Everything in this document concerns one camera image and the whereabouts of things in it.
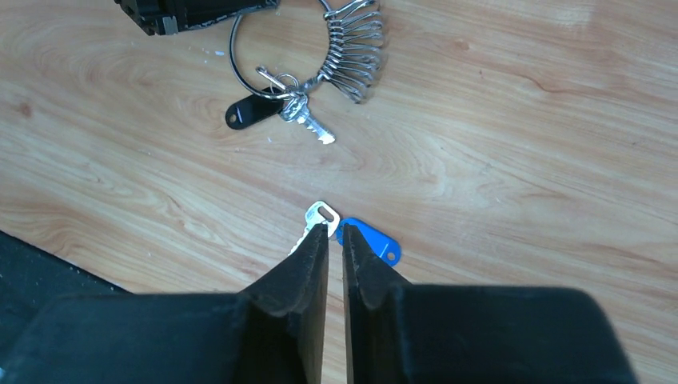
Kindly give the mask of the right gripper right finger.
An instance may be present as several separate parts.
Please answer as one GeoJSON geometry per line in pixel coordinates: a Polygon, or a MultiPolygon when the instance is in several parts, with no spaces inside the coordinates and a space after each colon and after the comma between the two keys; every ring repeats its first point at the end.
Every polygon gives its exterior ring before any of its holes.
{"type": "Polygon", "coordinates": [[[600,305],[557,286],[414,284],[343,229],[350,383],[635,383],[600,305]]]}

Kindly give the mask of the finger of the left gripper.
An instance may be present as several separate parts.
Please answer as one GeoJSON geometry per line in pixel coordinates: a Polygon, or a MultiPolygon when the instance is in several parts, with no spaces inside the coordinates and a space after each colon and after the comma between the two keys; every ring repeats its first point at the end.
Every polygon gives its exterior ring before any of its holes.
{"type": "Polygon", "coordinates": [[[279,7],[278,0],[116,0],[149,36],[201,30],[229,18],[279,7]]]}

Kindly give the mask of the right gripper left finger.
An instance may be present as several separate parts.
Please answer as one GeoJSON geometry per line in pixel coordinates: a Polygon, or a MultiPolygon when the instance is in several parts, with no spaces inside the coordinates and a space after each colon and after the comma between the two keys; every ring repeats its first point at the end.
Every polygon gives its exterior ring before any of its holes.
{"type": "Polygon", "coordinates": [[[45,306],[4,383],[318,383],[328,228],[238,292],[71,295],[45,306]]]}

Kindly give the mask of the silver wire keyring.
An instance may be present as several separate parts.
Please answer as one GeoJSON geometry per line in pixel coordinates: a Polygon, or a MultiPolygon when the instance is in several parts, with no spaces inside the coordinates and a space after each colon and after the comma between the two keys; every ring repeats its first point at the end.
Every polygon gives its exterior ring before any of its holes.
{"type": "Polygon", "coordinates": [[[319,1],[319,20],[310,28],[319,36],[311,38],[320,46],[312,49],[311,62],[302,66],[302,76],[291,90],[280,96],[259,90],[241,72],[237,54],[244,48],[238,41],[242,16],[229,32],[228,59],[233,75],[246,90],[258,97],[275,100],[310,94],[328,84],[352,103],[367,102],[378,85],[386,63],[386,17],[380,1],[319,1]]]}

